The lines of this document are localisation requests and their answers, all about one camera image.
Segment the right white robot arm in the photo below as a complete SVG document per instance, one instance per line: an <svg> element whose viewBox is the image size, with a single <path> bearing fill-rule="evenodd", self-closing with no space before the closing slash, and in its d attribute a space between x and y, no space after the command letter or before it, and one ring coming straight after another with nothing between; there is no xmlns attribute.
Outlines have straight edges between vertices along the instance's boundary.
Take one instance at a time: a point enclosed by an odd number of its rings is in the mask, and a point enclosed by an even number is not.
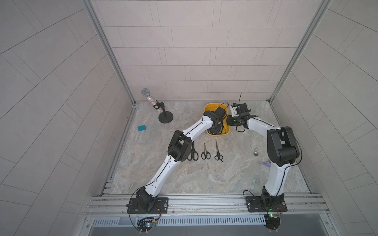
<svg viewBox="0 0 378 236"><path fill-rule="evenodd" d="M229 126L243 126L267 139L267 154L271 162L268 181L263 186L261 196L246 197L248 212L285 212L284 184L288 172L295 166L300 148L290 127L271 125L256 116L231 116Z"/></svg>

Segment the yellow plastic storage box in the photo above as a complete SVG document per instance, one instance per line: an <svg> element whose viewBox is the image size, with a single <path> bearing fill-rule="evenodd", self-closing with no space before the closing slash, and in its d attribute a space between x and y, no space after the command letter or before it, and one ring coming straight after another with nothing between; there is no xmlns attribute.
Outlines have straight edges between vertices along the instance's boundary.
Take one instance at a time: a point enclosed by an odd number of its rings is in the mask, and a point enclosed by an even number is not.
<svg viewBox="0 0 378 236"><path fill-rule="evenodd" d="M223 107L226 109L226 112L227 112L227 116L228 116L228 106L229 106L229 103L228 102L224 102L224 103L209 103L205 106L205 112L204 114L205 115L209 115L211 121L214 120L214 119L219 119L213 112L219 107ZM223 135L220 135L220 136L225 136L229 133L230 131L230 128L229 126L226 124L226 120L225 120L225 123L224 123L225 127L226 127L226 134L223 134Z"/></svg>

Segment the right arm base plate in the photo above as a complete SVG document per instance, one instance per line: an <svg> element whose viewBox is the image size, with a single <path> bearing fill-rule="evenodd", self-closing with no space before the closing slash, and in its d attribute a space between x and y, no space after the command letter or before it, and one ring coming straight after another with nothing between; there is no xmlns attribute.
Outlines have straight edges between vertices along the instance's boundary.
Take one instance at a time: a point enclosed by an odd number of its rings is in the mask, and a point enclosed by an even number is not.
<svg viewBox="0 0 378 236"><path fill-rule="evenodd" d="M287 212L284 194L275 196L247 196L245 197L248 212Z"/></svg>

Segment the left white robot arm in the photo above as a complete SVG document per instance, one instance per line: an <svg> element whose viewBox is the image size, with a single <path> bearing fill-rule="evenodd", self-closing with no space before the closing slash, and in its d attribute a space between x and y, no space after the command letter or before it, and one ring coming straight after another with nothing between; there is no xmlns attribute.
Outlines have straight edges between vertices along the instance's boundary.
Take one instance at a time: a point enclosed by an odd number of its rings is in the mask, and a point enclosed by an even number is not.
<svg viewBox="0 0 378 236"><path fill-rule="evenodd" d="M149 181L149 183L136 190L136 200L138 205L145 212L149 212L155 205L160 190L173 170L188 159L193 141L203 132L209 130L216 134L221 133L223 120L227 115L227 107L220 105L214 111L205 111L202 117L189 128L181 131L176 130L168 145L167 155Z"/></svg>

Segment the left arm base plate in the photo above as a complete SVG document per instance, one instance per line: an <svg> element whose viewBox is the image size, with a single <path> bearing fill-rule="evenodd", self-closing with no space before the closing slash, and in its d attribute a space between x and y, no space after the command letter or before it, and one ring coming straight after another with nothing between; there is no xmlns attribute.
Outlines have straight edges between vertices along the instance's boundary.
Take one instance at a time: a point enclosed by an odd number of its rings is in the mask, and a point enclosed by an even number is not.
<svg viewBox="0 0 378 236"><path fill-rule="evenodd" d="M167 213L169 198L152 198L147 201L142 201L137 198L131 198L129 201L128 214L153 214L153 213Z"/></svg>

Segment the large black scissors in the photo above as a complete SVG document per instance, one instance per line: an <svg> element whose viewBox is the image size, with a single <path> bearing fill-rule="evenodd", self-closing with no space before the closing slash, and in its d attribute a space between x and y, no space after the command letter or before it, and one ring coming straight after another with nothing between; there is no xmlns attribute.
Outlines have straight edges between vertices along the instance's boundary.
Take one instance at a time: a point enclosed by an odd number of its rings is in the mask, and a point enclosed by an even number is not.
<svg viewBox="0 0 378 236"><path fill-rule="evenodd" d="M198 161L199 154L195 150L195 141L192 142L191 151L190 151L190 157L188 157L188 161Z"/></svg>

